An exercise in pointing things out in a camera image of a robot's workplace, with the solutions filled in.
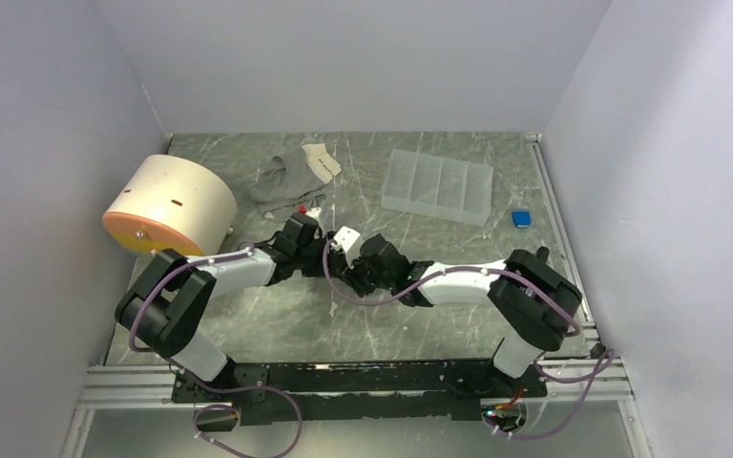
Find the black striped underwear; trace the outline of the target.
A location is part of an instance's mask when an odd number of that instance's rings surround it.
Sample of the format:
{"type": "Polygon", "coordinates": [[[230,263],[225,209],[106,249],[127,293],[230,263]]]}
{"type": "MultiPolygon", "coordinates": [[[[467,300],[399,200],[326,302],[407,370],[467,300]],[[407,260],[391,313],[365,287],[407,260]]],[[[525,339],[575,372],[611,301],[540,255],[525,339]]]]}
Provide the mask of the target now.
{"type": "Polygon", "coordinates": [[[352,267],[346,261],[346,256],[337,251],[330,252],[327,256],[327,267],[330,276],[352,289],[356,295],[363,297],[370,292],[368,272],[359,262],[352,267]]]}

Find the grey underwear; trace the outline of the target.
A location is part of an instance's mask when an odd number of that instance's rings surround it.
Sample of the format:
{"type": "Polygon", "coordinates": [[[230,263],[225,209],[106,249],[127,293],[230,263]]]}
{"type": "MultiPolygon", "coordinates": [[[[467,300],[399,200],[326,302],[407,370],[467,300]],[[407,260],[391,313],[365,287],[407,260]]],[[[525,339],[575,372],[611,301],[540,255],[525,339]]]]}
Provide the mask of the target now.
{"type": "Polygon", "coordinates": [[[250,197],[265,220],[286,221],[301,205],[318,207],[324,187],[341,172],[323,143],[304,144],[264,161],[250,197]]]}

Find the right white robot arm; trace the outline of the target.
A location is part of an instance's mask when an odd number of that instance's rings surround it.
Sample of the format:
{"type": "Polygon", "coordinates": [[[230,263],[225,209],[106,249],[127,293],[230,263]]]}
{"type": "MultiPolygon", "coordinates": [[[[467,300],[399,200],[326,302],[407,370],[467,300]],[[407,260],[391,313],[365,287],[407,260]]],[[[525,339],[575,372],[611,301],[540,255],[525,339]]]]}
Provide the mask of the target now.
{"type": "Polygon", "coordinates": [[[472,303],[495,308],[511,330],[493,352],[486,381],[493,393],[508,396],[538,357],[581,332],[575,314],[582,294],[549,266],[548,257],[548,248],[540,247],[535,252],[515,249],[503,260],[484,264],[410,261],[375,236],[359,247],[328,241],[322,266],[327,280],[347,284],[361,305],[381,289],[409,307],[472,303]]]}

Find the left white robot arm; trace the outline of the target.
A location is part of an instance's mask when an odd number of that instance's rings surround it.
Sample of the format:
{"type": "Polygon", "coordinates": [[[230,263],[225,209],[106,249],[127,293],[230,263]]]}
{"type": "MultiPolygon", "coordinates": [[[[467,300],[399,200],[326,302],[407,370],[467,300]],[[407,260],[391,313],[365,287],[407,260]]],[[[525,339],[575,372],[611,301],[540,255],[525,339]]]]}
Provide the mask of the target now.
{"type": "Polygon", "coordinates": [[[289,217],[270,239],[235,252],[202,257],[164,249],[116,306],[115,321],[130,331],[132,350],[179,365],[209,400],[224,400],[238,384],[236,363],[198,331],[208,303],[295,273],[321,276],[324,235],[313,208],[289,217]]]}

